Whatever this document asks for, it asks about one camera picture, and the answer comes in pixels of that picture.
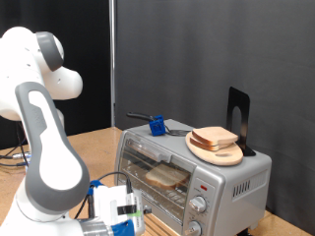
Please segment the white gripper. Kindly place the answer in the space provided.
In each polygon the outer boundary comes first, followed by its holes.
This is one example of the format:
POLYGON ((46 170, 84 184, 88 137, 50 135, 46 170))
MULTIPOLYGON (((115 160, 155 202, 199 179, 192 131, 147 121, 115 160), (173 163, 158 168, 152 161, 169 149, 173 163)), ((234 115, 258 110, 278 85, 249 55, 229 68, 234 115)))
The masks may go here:
POLYGON ((131 220, 136 236, 145 232, 144 214, 152 212, 150 206, 142 203, 142 193, 134 189, 127 192, 125 185, 94 188, 94 215, 106 225, 116 225, 126 220, 131 220))

